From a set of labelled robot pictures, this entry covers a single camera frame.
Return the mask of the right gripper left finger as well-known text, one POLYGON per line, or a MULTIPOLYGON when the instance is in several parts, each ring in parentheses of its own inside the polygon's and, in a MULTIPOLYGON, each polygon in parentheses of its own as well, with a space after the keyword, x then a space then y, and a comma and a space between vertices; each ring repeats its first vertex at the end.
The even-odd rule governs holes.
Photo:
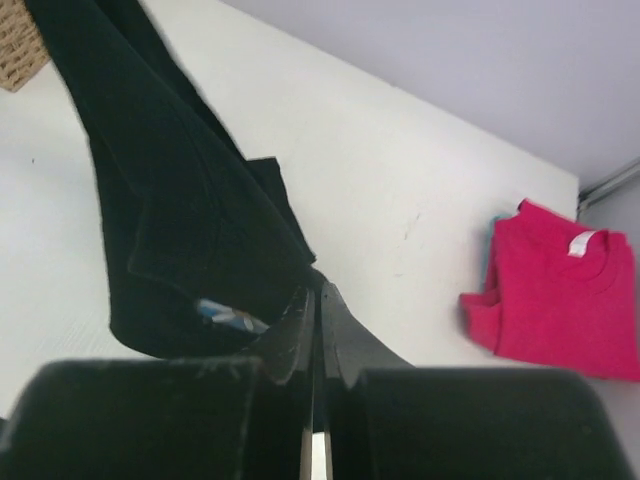
POLYGON ((5 479, 307 479, 315 296, 231 357, 69 360, 27 384, 5 479))

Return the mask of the wicker basket with liner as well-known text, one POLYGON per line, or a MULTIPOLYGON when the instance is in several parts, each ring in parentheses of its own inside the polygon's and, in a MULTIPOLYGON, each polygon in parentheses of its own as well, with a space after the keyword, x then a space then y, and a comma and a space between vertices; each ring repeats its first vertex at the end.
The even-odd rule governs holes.
POLYGON ((50 60, 23 1, 1 0, 1 88, 16 92, 50 60))

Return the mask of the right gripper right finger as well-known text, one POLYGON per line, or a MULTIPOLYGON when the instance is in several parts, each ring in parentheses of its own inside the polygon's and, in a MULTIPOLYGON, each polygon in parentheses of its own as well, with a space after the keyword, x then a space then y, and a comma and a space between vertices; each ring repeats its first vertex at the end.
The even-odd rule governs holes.
POLYGON ((630 479, 595 392, 554 369, 418 368, 319 296, 331 479, 630 479))

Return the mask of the black t shirt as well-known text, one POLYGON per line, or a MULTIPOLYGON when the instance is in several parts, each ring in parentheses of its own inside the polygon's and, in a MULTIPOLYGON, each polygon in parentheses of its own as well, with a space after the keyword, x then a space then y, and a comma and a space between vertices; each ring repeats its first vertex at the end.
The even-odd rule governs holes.
POLYGON ((197 302, 273 324, 312 278, 277 161, 244 158, 140 3, 26 7, 88 137, 112 334, 162 359, 241 350, 252 335, 197 302))

